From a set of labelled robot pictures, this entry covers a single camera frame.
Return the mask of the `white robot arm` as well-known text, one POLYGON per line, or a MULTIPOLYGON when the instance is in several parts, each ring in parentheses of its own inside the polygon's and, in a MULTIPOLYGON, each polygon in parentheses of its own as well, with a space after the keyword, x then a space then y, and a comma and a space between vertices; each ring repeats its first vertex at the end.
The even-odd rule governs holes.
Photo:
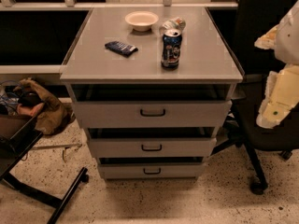
POLYGON ((265 98, 256 119, 260 127, 273 129, 299 103, 299 1, 278 25, 260 36, 254 46, 259 49, 272 49, 275 58, 285 63, 278 73, 269 73, 265 98))

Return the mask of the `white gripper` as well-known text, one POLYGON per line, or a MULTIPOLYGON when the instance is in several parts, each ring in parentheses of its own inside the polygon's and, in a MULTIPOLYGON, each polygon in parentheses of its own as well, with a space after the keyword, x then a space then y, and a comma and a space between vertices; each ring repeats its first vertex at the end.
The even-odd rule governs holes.
MULTIPOLYGON (((277 31, 277 26, 272 27, 254 42, 254 46, 259 49, 274 49, 277 31)), ((264 94, 256 123, 262 128, 273 129, 299 103, 299 66, 287 64, 278 73, 271 71, 264 94)))

